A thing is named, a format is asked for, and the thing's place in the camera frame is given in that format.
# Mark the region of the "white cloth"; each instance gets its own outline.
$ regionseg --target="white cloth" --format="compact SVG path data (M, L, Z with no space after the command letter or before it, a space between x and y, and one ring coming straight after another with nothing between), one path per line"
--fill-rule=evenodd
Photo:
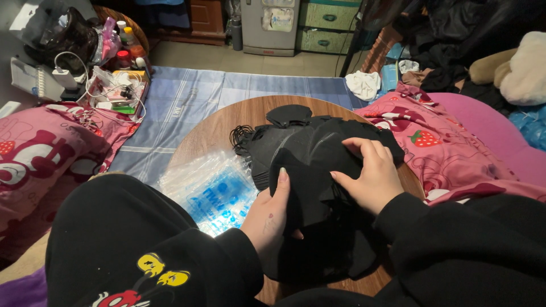
M413 62L410 60L402 60L398 62L398 67L400 68L400 73L405 74L407 72L418 72L419 63Z
M355 96L364 100L373 100L381 88L381 78L378 73L365 74L357 71L345 76L347 87Z
M546 102L546 33L529 32L510 60L511 73L501 82L501 94L515 105Z

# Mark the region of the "wooden tabletop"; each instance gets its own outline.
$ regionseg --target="wooden tabletop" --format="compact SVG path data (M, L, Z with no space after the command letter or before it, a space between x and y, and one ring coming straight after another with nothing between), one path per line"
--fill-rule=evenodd
M345 120L369 123L364 118L339 105L315 98L284 95L247 99L219 110L193 128L176 149L168 168L189 162L212 150L232 148L229 142L229 134L236 126L249 125L255 127L265 125L269 123L265 119L267 112L287 104L305 105L313 111L313 115L331 115L342 117ZM425 198L419 180L407 165L403 164L398 168L398 176L405 191L420 199ZM267 277L264 278L264 287L256 297L268 305L298 290L297 287L280 285ZM390 276L385 267L381 265L375 272L358 281L343 280L329 284L328 287L374 296L389 281Z

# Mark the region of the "blue checkered mat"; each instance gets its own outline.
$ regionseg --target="blue checkered mat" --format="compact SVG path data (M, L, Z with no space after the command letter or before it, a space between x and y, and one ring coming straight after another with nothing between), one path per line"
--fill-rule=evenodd
M365 107L343 78L226 73L155 66L146 117L120 148L109 171L121 170L157 187L182 139L204 118L241 100L268 95L322 99L349 110Z

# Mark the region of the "black face mask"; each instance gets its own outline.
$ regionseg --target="black face mask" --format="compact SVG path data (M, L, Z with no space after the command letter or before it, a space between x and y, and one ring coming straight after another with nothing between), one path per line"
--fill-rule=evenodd
M391 150L397 167L404 152L390 130L311 115L308 107L286 105L267 113L272 125L232 131L235 151L251 163L257 189L269 187L273 196L280 168L290 176L283 239L264 264L264 273L281 282L358 279L375 269L376 254L385 246L373 233L373 216L333 181L330 171L360 176L363 158L341 143L348 138L379 140ZM296 229L303 240L291 237Z

